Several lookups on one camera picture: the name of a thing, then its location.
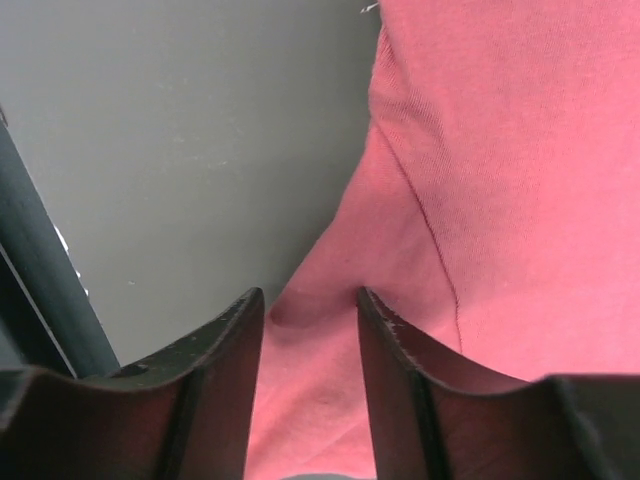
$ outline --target black plastic piece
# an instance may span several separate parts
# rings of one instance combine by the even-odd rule
[[[640,377],[527,384],[474,363],[358,296],[379,480],[640,478]]]
[[[243,478],[264,299],[110,378],[0,372],[0,478]]]

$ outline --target black pole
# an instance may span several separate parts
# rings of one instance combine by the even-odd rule
[[[9,265],[36,313],[22,317],[23,333],[47,332],[53,337],[52,343],[57,344],[56,348],[66,357],[71,373],[77,377],[105,375],[119,368],[113,349],[2,122],[0,253],[3,257],[0,260]],[[37,318],[40,325],[34,323]]]

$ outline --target gray surface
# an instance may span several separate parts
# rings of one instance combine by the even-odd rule
[[[2,2],[0,102],[121,362],[268,300],[364,145],[358,0]]]

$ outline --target black frame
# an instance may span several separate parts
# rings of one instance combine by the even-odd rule
[[[74,377],[118,360],[0,122],[0,322],[20,360]]]

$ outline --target pink fabric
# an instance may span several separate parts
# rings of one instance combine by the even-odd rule
[[[361,285],[517,377],[640,371],[640,3],[380,3],[364,156],[267,319],[252,479],[374,476]]]

